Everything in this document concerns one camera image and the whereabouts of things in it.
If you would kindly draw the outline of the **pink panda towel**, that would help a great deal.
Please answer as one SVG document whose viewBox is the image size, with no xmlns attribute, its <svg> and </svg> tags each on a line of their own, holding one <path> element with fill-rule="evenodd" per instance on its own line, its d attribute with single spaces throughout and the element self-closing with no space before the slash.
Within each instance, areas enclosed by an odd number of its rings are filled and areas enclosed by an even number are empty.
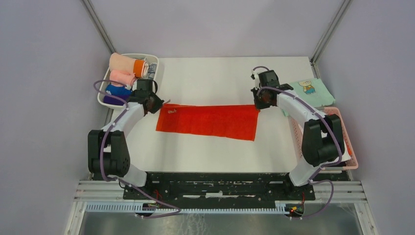
<svg viewBox="0 0 415 235">
<path fill-rule="evenodd" d="M 110 72 L 110 80 L 111 85 L 130 89 L 136 82 L 137 78 L 135 77 L 135 73 L 129 73 L 121 70 L 112 70 Z"/>
</svg>

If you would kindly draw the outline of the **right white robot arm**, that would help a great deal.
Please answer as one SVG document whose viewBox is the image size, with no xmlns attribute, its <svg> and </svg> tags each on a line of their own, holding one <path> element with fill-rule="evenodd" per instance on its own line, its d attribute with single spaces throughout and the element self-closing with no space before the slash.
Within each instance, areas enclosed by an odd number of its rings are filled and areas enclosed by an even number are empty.
<svg viewBox="0 0 415 235">
<path fill-rule="evenodd" d="M 345 153 L 342 121 L 338 115 L 327 115 L 312 107 L 289 84 L 280 84 L 274 70 L 265 66 L 252 69 L 255 87 L 251 92 L 258 110 L 279 107 L 286 111 L 303 129 L 302 159 L 288 173 L 289 183 L 283 185 L 283 195 L 295 200 L 302 187 L 312 183 L 315 176 L 328 166 L 338 165 Z"/>
</svg>

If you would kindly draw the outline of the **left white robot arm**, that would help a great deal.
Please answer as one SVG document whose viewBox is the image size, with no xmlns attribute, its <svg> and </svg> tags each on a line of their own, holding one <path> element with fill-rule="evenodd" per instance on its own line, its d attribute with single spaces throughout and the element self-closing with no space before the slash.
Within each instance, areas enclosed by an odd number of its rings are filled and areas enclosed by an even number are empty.
<svg viewBox="0 0 415 235">
<path fill-rule="evenodd" d="M 154 186 L 146 181 L 147 173 L 131 163 L 127 137 L 147 114 L 160 110 L 164 100 L 157 96 L 155 80 L 139 79 L 136 84 L 136 90 L 127 99 L 95 88 L 100 94 L 121 101 L 123 110 L 112 122 L 88 133 L 88 168 L 91 173 L 100 173 L 104 181 L 136 186 L 136 194 L 148 199 L 154 193 Z"/>
</svg>

